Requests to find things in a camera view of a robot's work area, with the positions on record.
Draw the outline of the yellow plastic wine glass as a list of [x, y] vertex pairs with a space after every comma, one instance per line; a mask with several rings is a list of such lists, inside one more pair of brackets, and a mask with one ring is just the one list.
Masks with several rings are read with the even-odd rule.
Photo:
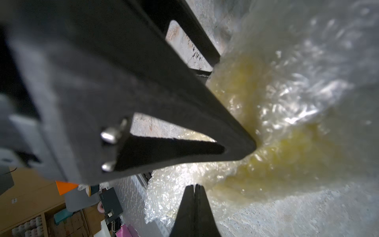
[[257, 150], [210, 184], [218, 201], [266, 202], [319, 191], [340, 181], [339, 147], [319, 123], [290, 124], [265, 91], [270, 67], [247, 56], [224, 58], [209, 87], [257, 142]]

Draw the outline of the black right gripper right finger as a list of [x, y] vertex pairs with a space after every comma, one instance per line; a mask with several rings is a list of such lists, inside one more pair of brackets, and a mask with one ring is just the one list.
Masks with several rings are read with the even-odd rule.
[[196, 185], [194, 190], [194, 236], [220, 237], [205, 189]]

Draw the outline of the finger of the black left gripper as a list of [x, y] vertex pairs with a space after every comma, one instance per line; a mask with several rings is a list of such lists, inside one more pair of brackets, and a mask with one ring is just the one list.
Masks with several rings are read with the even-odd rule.
[[253, 153], [207, 72], [167, 43], [173, 20], [219, 62], [185, 1], [9, 1], [9, 165], [97, 184]]
[[193, 57], [204, 59], [212, 67], [219, 63], [218, 50], [186, 1], [139, 1], [139, 5], [169, 40], [174, 38], [175, 22], [192, 44]]

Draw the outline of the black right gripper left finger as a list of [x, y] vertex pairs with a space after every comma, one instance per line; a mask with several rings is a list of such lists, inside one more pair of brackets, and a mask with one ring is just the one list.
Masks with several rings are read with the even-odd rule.
[[185, 188], [170, 237], [193, 237], [195, 233], [194, 186]]

